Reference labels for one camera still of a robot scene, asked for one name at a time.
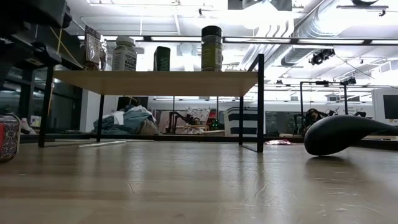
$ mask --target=cable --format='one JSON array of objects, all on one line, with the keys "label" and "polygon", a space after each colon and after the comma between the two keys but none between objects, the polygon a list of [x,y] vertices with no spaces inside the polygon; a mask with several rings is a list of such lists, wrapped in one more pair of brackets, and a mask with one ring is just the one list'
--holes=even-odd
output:
[{"label": "cable", "polygon": [[[351,66],[353,69],[360,71],[362,74],[366,75],[367,77],[373,78],[371,75],[368,75],[368,74],[362,72],[360,69],[358,69],[358,68],[352,66],[350,63],[348,63],[347,61],[345,61],[345,60],[342,59],[341,57],[337,56],[337,54],[335,54],[335,56],[336,56],[338,59],[342,60],[342,61],[343,61],[344,63],[346,63],[347,65]],[[394,88],[394,89],[398,90],[397,87],[390,86],[390,85],[388,85],[388,86],[391,87],[391,88]]]},{"label": "cable", "polygon": [[362,72],[360,69],[354,67],[352,64],[348,63],[347,61],[345,61],[345,60],[342,59],[341,57],[337,56],[337,54],[335,54],[335,56],[336,56],[338,59],[342,60],[342,61],[343,61],[344,63],[346,63],[347,65],[351,66],[353,69],[358,70],[359,72],[361,72],[362,74],[366,75],[367,77],[373,78],[371,75],[368,75],[368,74]]}]

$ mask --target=wooden table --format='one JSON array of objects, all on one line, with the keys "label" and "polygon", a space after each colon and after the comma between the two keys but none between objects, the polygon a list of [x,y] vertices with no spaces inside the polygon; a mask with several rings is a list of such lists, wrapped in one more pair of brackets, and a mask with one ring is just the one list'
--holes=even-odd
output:
[{"label": "wooden table", "polygon": [[59,71],[54,77],[100,95],[244,96],[256,72]]},{"label": "wooden table", "polygon": [[398,153],[137,142],[39,149],[0,164],[1,224],[397,223]]}]

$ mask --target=jar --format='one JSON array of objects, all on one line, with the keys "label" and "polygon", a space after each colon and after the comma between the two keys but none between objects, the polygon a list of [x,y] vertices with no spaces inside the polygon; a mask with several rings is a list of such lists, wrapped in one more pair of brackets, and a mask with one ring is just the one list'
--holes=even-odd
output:
[{"label": "jar", "polygon": [[201,70],[220,72],[223,67],[223,31],[218,26],[201,30]]},{"label": "jar", "polygon": [[118,37],[113,51],[112,71],[136,71],[137,52],[134,40],[130,37]]}]

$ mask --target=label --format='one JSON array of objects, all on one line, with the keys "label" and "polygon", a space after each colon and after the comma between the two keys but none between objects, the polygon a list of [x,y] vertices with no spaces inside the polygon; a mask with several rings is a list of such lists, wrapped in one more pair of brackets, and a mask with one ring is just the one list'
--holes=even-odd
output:
[{"label": "label", "polygon": [[205,44],[201,50],[202,71],[221,71],[223,66],[223,46],[221,44]]},{"label": "label", "polygon": [[116,48],[113,52],[112,71],[136,71],[137,53],[126,47]]}]

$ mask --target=ceiling light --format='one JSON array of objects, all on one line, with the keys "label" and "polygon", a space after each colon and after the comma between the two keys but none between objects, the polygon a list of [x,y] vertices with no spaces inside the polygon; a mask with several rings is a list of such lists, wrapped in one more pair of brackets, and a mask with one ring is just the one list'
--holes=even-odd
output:
[{"label": "ceiling light", "polygon": [[280,39],[280,38],[258,38],[258,37],[226,37],[225,42],[244,42],[244,43],[290,43],[290,39]]},{"label": "ceiling light", "polygon": [[333,49],[325,49],[320,52],[314,53],[312,59],[310,59],[310,64],[312,65],[320,65],[323,61],[328,60],[330,57],[335,56],[335,50]]},{"label": "ceiling light", "polygon": [[[80,36],[78,36],[77,38],[78,38],[79,40],[84,40],[84,39],[85,39],[85,36],[80,35]],[[118,38],[118,36],[102,36],[101,38],[102,38],[102,39],[105,39],[105,40],[116,41],[116,39]],[[132,37],[130,37],[130,38],[134,39],[135,41],[143,41],[143,40],[144,40],[144,37],[141,37],[141,36],[132,36]]]},{"label": "ceiling light", "polygon": [[371,44],[380,44],[380,45],[397,44],[398,45],[398,40],[372,40]]},{"label": "ceiling light", "polygon": [[299,44],[362,44],[363,40],[322,40],[322,39],[300,39]]},{"label": "ceiling light", "polygon": [[333,49],[333,46],[324,45],[293,45],[294,49]]},{"label": "ceiling light", "polygon": [[166,42],[201,42],[201,37],[151,37],[151,40]]}]

